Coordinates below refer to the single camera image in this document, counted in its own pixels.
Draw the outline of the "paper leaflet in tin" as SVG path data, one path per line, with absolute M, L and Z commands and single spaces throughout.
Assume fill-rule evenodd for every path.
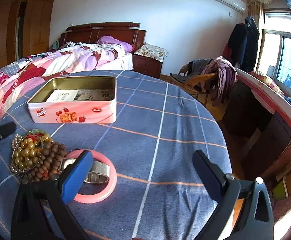
M 46 102 L 71 102 L 75 99 L 78 93 L 78 89 L 74 90 L 62 90 L 55 89 L 48 97 Z

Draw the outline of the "pink bangle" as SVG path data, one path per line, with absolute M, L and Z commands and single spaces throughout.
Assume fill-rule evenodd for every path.
M 113 193 L 117 184 L 117 172 L 113 163 L 105 155 L 95 150 L 87 149 L 87 151 L 91 152 L 93 163 L 84 183 L 88 185 L 105 185 L 105 188 L 95 194 L 77 193 L 74 201 L 82 204 L 94 204 L 105 200 Z

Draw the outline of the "yellow curtain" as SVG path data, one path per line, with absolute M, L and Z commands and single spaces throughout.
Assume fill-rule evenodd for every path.
M 268 5 L 275 0 L 248 0 L 248 14 L 252 16 L 258 27 L 260 37 L 258 38 L 258 45 L 261 44 L 261 35 L 264 28 L 264 16 L 263 16 L 263 5 Z

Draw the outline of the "floral pillow on desk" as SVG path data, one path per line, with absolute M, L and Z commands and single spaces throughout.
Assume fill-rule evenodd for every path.
M 277 94 L 283 95 L 284 93 L 282 90 L 278 87 L 278 85 L 266 74 L 260 72 L 260 71 L 250 71 L 250 75 L 255 77 L 256 79 L 260 80 L 261 82 L 265 83 L 268 87 L 270 87 L 272 90 L 274 90 Z

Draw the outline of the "floral cushion on nightstand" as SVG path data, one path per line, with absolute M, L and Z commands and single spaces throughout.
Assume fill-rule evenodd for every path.
M 164 48 L 154 46 L 148 43 L 144 43 L 137 51 L 134 52 L 135 55 L 148 57 L 159 62 L 163 62 L 164 58 L 167 56 L 168 51 Z

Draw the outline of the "green jade bangle red tassel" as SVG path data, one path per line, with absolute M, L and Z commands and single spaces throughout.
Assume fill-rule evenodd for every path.
M 50 140 L 50 135 L 42 129 L 32 129 L 26 133 L 25 138 L 32 138 L 33 141 L 38 142 L 48 142 Z

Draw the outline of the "wooden nightstand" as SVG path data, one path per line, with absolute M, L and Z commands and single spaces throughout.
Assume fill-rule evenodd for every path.
M 133 71 L 159 79 L 162 63 L 150 57 L 132 55 Z

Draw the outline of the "silver mesh watch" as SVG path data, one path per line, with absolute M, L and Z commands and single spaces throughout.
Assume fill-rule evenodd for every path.
M 110 167 L 97 159 L 63 159 L 58 167 L 61 181 L 65 183 L 103 184 L 110 180 Z

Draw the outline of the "window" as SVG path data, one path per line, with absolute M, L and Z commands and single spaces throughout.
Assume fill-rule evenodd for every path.
M 286 95 L 291 96 L 291 11 L 267 9 L 261 26 L 256 70 L 272 78 Z

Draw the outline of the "wicker chair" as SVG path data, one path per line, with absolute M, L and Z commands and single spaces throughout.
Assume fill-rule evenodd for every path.
M 199 101 L 199 95 L 205 95 L 205 101 L 202 103 L 204 107 L 207 107 L 209 92 L 202 92 L 201 90 L 201 83 L 212 81 L 217 79 L 218 74 L 212 73 L 212 74 L 203 74 L 203 75 L 194 75 L 194 76 L 186 76 L 185 81 L 181 81 L 180 77 L 182 77 L 181 74 L 185 76 L 188 72 L 188 64 L 184 65 L 180 70 L 178 75 L 176 74 L 170 74 L 170 83 L 173 83 L 177 85 L 178 87 L 185 89 L 186 91 L 190 92 L 190 95 L 194 98 L 196 98 Z

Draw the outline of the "bed with patchwork quilt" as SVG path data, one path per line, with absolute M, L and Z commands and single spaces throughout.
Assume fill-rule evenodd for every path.
M 67 42 L 59 50 L 24 57 L 0 69 L 0 119 L 19 98 L 53 77 L 132 68 L 132 54 L 117 44 Z

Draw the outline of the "desk with pink cover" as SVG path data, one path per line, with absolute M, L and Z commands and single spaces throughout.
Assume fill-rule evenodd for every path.
M 246 179 L 272 179 L 291 162 L 291 104 L 276 83 L 266 76 L 237 69 L 235 85 L 222 118 L 228 133 L 251 139 L 260 136 L 242 152 Z

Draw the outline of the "purple pillow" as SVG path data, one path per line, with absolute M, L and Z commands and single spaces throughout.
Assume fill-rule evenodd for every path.
M 99 38 L 97 44 L 117 44 L 121 45 L 126 53 L 131 53 L 133 51 L 133 46 L 131 44 L 115 39 L 114 37 L 109 35 Z

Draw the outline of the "hanging dark coats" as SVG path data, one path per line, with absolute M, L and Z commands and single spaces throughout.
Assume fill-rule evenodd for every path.
M 245 23 L 235 25 L 225 45 L 223 57 L 234 67 L 239 64 L 239 69 L 251 72 L 254 70 L 257 59 L 260 32 L 252 16 L 244 20 Z

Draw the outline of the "pink Genji biscuit tin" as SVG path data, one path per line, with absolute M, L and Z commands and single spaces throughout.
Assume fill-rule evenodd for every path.
M 78 89 L 71 102 L 46 102 L 55 89 Z M 35 123 L 112 124 L 117 119 L 115 76 L 68 76 L 49 80 L 27 102 Z

